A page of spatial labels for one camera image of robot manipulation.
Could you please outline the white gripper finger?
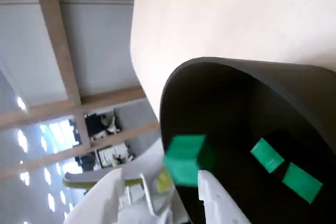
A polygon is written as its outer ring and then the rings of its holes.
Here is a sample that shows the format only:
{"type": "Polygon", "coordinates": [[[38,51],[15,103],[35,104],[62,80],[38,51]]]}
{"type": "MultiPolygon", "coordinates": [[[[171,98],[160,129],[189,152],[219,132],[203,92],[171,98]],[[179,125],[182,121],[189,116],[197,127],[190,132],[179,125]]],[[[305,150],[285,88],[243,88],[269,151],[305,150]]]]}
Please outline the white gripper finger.
{"type": "Polygon", "coordinates": [[[206,223],[250,223],[216,177],[206,171],[198,171],[198,196],[204,204],[206,223]]]}
{"type": "Polygon", "coordinates": [[[118,168],[107,173],[89,190],[64,223],[116,223],[122,194],[122,169],[118,168]]]}

